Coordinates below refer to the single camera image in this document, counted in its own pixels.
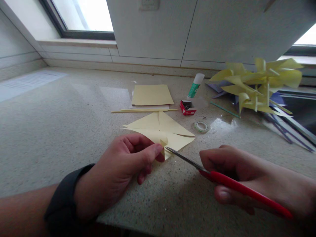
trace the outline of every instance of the red box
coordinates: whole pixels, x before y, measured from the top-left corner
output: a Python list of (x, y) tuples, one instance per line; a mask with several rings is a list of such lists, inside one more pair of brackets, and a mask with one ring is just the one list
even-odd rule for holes
[(182, 101), (180, 101), (180, 108), (181, 108), (181, 111), (182, 111), (182, 113), (183, 113), (183, 115), (193, 115), (193, 114), (195, 114), (195, 112), (196, 112), (196, 110), (197, 110), (197, 108), (188, 108), (187, 110), (185, 109), (185, 107), (184, 107), (184, 105), (183, 105), (183, 103), (186, 105), (189, 105), (189, 106), (193, 106), (192, 105), (192, 102), (191, 101), (189, 101), (189, 100), (182, 100)]

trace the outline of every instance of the tape roll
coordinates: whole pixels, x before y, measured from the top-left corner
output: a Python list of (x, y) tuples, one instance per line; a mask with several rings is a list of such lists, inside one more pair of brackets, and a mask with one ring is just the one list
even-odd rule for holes
[(210, 130), (210, 126), (202, 121), (194, 122), (194, 128), (200, 133), (207, 133)]

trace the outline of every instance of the window sill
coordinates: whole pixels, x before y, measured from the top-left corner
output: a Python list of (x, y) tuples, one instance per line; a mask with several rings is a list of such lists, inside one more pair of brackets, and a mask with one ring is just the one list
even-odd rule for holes
[(278, 60), (293, 58), (296, 62), (306, 66), (316, 66), (316, 57), (283, 55)]
[(51, 46), (78, 46), (91, 48), (118, 48), (114, 40), (95, 40), (95, 39), (51, 39), (39, 40), (40, 45)]

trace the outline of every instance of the white glue stick cap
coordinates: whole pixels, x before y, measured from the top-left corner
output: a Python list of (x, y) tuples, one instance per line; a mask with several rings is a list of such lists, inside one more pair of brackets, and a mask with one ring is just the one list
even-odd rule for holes
[(197, 85), (200, 85), (200, 84), (202, 83), (204, 77), (205, 77), (204, 74), (202, 74), (202, 73), (197, 73), (197, 74), (195, 75), (195, 78), (194, 78), (193, 83), (194, 83), (194, 84), (197, 84)]

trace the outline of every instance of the fingernail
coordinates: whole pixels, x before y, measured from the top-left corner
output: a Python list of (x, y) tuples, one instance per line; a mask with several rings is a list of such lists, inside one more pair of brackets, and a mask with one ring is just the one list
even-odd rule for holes
[(155, 147), (156, 154), (158, 155), (162, 151), (162, 146), (160, 144), (157, 144)]
[(228, 192), (220, 192), (219, 196), (222, 199), (223, 204), (229, 204), (231, 202), (231, 195)]

